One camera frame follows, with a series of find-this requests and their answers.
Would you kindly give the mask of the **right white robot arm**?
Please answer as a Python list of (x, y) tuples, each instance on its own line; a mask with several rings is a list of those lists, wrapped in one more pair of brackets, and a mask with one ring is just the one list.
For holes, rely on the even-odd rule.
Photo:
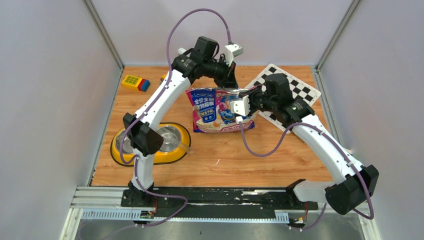
[(263, 85), (248, 90), (249, 110), (271, 112), (285, 128), (306, 143), (329, 171), (331, 181), (300, 179), (290, 185), (286, 204), (298, 209), (305, 202), (328, 204), (340, 215), (354, 211), (372, 220), (375, 217), (371, 197), (379, 171), (366, 166), (345, 150), (326, 130), (314, 110), (301, 98), (294, 98), (287, 76), (272, 73)]

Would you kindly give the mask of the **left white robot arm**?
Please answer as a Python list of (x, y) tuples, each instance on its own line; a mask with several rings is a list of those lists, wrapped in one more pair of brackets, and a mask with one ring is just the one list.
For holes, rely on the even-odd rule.
[(173, 60), (166, 79), (149, 100), (134, 114), (124, 115), (125, 134), (134, 153), (134, 174), (124, 191), (130, 206), (146, 207), (153, 201), (154, 158), (164, 142), (157, 129), (177, 98), (201, 77), (213, 79), (221, 88), (238, 87), (234, 59), (243, 53), (243, 48), (231, 42), (216, 58), (218, 52), (219, 44), (215, 40), (200, 36), (193, 48)]

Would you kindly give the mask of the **colourful pet food bag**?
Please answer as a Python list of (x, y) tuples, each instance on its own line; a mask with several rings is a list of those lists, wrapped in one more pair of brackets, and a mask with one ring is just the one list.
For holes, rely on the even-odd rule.
[(189, 88), (185, 94), (192, 105), (195, 133), (231, 133), (241, 130), (230, 102), (238, 98), (243, 88)]

